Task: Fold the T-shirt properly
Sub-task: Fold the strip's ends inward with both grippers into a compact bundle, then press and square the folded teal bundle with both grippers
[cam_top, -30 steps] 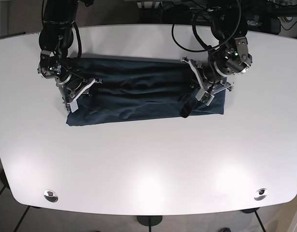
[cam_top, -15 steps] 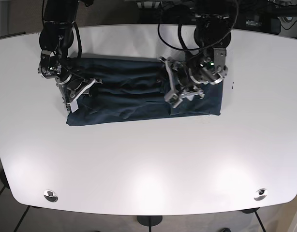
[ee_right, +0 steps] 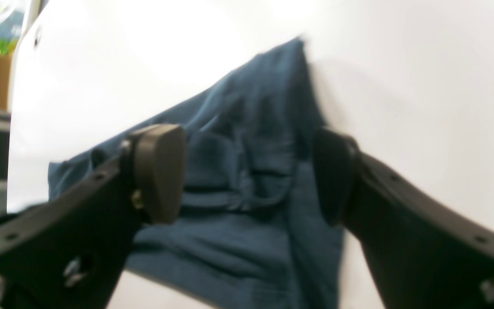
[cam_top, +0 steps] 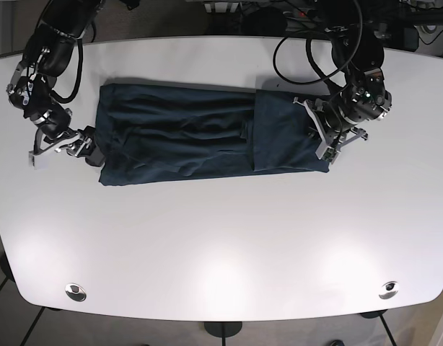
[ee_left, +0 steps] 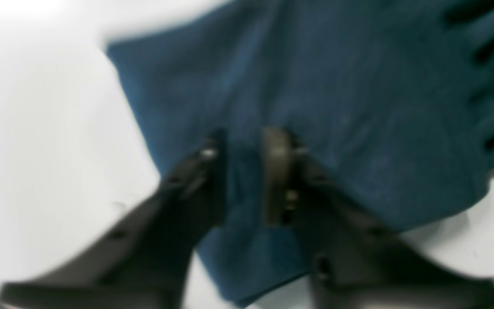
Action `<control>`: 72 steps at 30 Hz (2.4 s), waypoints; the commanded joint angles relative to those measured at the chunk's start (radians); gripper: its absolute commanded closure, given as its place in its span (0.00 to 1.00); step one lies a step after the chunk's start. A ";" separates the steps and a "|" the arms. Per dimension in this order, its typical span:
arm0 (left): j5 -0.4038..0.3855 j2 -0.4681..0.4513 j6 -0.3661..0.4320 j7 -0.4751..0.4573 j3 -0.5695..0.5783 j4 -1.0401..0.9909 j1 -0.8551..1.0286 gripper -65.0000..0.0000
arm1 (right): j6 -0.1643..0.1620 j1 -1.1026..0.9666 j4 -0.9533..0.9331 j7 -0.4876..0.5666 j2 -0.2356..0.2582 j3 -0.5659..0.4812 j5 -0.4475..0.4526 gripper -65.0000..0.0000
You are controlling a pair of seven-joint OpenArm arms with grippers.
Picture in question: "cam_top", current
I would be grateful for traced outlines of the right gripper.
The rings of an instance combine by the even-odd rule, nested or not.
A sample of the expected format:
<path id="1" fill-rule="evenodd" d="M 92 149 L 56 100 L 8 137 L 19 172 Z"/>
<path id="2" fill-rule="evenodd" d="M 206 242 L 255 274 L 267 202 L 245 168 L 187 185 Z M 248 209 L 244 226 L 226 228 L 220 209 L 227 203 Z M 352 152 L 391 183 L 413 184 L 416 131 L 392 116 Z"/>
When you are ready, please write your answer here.
<path id="1" fill-rule="evenodd" d="M 69 156 L 83 158 L 92 167 L 101 167 L 105 163 L 105 156 L 95 141 L 95 128 L 87 126 L 83 130 L 69 128 L 53 140 L 37 129 L 33 149 L 29 152 L 30 166 L 40 169 L 46 164 L 49 155 L 62 151 Z"/>

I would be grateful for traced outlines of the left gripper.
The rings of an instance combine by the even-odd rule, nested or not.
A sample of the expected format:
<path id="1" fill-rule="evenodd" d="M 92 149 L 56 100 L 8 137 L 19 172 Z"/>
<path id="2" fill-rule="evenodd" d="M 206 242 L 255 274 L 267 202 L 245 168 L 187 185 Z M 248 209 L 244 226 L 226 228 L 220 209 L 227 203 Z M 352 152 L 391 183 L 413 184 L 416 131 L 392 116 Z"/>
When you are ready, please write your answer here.
<path id="1" fill-rule="evenodd" d="M 344 146 L 361 139 L 367 141 L 369 134 L 362 128 L 348 123 L 342 112 L 332 102 L 317 98 L 293 98 L 295 105 L 301 105 L 312 120 L 310 136 L 319 136 L 320 144 L 316 156 L 322 161 L 334 164 Z"/>

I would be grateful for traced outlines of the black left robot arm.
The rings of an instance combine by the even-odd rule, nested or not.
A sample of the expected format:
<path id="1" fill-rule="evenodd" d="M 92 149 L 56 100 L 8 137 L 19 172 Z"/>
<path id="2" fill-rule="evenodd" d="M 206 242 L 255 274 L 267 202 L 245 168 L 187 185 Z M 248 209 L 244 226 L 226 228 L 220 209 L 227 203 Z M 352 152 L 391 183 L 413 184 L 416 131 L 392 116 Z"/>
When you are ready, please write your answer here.
<path id="1" fill-rule="evenodd" d="M 308 35 L 326 35 L 332 45 L 336 69 L 325 74 L 312 55 L 312 38 L 305 41 L 305 53 L 316 83 L 324 83 L 326 99 L 302 102 L 312 119 L 320 144 L 319 160 L 333 164 L 344 146 L 357 139 L 368 139 L 360 128 L 366 121 L 382 120 L 390 111 L 392 96 L 385 88 L 382 64 L 385 52 L 371 28 L 363 1 L 316 1 L 319 22 L 306 28 Z"/>

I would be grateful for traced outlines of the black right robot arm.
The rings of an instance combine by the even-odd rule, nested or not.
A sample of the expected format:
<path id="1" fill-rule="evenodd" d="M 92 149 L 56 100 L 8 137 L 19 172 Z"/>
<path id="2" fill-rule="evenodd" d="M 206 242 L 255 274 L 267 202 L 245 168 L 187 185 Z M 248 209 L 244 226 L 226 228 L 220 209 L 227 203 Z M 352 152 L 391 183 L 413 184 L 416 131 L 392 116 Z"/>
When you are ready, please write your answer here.
<path id="1" fill-rule="evenodd" d="M 44 156 L 61 151 L 83 158 L 92 167 L 101 167 L 105 162 L 95 140 L 95 128 L 73 130 L 72 113 L 66 107 L 80 88 L 82 38 L 102 7 L 102 1 L 49 1 L 6 87 L 9 102 L 22 110 L 24 118 L 37 128 L 30 152 L 34 167 L 40 165 Z M 68 67 L 74 50 L 78 51 L 74 88 L 68 97 L 62 97 L 54 86 Z"/>

